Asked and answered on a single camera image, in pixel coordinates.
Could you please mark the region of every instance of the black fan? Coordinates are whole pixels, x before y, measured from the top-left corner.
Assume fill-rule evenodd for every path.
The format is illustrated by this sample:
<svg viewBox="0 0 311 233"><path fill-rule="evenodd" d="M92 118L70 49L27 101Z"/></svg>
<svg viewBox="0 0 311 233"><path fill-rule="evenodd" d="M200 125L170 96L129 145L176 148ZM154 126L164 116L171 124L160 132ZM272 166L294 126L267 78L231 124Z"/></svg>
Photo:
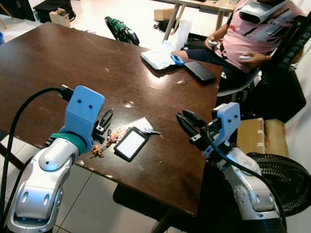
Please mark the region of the black fan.
<svg viewBox="0 0 311 233"><path fill-rule="evenodd" d="M286 216L311 205L311 175L298 162L275 154L248 153L261 168L262 175L276 190Z"/></svg>

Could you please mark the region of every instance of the wall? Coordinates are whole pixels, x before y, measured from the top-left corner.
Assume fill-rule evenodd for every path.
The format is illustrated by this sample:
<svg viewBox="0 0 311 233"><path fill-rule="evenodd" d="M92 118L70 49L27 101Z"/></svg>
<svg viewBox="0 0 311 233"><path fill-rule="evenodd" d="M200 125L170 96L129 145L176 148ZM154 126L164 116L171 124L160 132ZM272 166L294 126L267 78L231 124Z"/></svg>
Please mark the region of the wall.
<svg viewBox="0 0 311 233"><path fill-rule="evenodd" d="M307 15L311 11L310 0L292 0ZM286 124L286 140L290 156L311 173L311 41L305 45L304 55L296 70L307 105ZM311 232L311 208L288 217L288 232Z"/></svg>

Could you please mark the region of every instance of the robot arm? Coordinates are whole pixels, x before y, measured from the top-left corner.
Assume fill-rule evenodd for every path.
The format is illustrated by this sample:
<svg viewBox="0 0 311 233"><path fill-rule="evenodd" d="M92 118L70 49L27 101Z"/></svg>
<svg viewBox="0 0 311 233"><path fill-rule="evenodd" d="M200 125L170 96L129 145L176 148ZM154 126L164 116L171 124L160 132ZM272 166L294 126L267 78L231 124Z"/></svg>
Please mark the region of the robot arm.
<svg viewBox="0 0 311 233"><path fill-rule="evenodd" d="M281 221L282 208L277 204L273 189L261 178L261 169L255 160L228 142L241 123L237 103L215 108L214 119L206 124L195 113L183 110L177 120L190 136L190 143L207 160L216 162L230 183L241 218L252 232L286 232Z"/></svg>
<svg viewBox="0 0 311 233"><path fill-rule="evenodd" d="M65 125L48 139L26 167L7 217L7 227L15 233L50 231L57 218L70 168L82 153L91 150L94 139L102 140L97 116L104 97L78 86L66 109Z"/></svg>

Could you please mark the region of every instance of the person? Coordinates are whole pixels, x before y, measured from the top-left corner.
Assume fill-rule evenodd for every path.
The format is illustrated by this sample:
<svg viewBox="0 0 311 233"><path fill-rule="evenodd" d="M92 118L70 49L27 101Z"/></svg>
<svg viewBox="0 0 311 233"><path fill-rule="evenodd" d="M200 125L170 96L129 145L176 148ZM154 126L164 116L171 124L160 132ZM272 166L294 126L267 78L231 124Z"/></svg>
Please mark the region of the person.
<svg viewBox="0 0 311 233"><path fill-rule="evenodd" d="M285 0L240 0L226 24L212 33L205 40L205 49L174 51L173 54L223 67L225 78L221 78L219 90L242 86L249 72L261 67L271 59L271 53L281 42L282 36L290 28L296 16L303 12L290 0L279 10L270 15L261 24L242 20L239 12L249 1L258 1L271 6ZM208 41L216 41L212 49ZM242 60L240 56L250 56ZM295 57L296 63L302 51Z"/></svg>

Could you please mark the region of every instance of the person's knee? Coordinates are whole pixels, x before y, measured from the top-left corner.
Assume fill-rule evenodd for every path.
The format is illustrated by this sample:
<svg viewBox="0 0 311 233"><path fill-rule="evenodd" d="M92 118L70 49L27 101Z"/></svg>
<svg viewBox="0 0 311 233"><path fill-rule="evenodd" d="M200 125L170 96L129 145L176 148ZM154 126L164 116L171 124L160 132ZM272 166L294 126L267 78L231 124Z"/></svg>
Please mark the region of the person's knee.
<svg viewBox="0 0 311 233"><path fill-rule="evenodd" d="M178 56L183 57L183 58L189 58L187 52L184 50L173 51L172 54L178 55Z"/></svg>

